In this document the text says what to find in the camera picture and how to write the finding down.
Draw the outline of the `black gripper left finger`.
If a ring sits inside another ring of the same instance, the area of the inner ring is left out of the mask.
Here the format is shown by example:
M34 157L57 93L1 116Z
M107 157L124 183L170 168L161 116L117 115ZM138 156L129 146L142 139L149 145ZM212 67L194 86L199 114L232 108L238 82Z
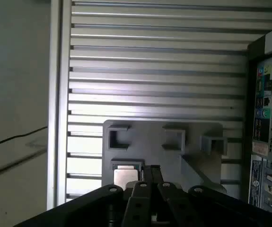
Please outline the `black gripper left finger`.
M19 227L149 227L151 166L126 189L109 184L18 224Z

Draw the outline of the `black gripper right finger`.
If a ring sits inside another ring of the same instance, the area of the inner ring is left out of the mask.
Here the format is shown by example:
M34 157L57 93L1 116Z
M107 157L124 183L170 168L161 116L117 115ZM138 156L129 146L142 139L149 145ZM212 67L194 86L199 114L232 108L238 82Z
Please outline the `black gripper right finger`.
M172 227L272 227L272 213L205 186L187 192L165 182L159 166L152 177L164 201L161 217Z

